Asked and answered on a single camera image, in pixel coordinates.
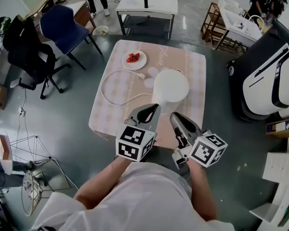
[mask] pink tablecloth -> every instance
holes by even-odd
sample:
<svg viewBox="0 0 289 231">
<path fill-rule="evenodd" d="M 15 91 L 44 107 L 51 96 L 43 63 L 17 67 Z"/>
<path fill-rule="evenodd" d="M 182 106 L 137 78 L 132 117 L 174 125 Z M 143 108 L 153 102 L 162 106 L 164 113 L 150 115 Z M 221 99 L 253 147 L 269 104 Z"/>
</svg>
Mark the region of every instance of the pink tablecloth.
<svg viewBox="0 0 289 231">
<path fill-rule="evenodd" d="M 139 80 L 137 75 L 126 71 L 112 74 L 103 84 L 104 95 L 113 103 L 123 103 L 139 93 L 152 93 L 155 76 L 163 69 L 181 70 L 188 79 L 190 91 L 177 108 L 177 111 L 194 120 L 202 127 L 205 90 L 206 90 L 206 58 L 204 55 L 173 47 L 120 40 L 116 43 L 102 80 L 113 71 L 124 69 L 122 56 L 127 51 L 141 50 L 147 56 L 147 62 L 137 73 L 146 75 L 146 80 Z M 103 134 L 117 135 L 117 130 L 130 112 L 143 104 L 151 103 L 152 96 L 141 96 L 123 106 L 112 106 L 100 93 L 96 94 L 89 120 L 89 127 Z M 169 115 L 161 115 L 157 127 L 155 145 L 175 149 L 178 142 L 172 130 Z"/>
</svg>

